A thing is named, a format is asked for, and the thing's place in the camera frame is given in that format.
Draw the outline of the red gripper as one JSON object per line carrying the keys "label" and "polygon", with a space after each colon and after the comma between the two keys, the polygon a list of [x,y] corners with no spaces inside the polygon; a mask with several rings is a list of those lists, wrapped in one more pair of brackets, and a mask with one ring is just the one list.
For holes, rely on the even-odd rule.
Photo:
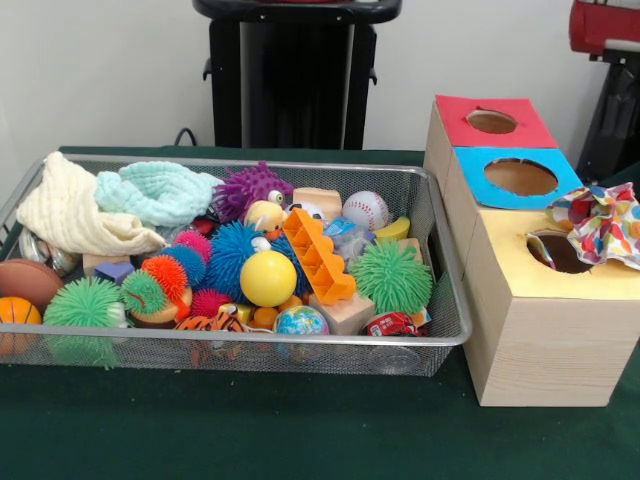
{"label": "red gripper", "polygon": [[571,50],[591,55],[639,52],[639,2],[574,1],[569,16]]}

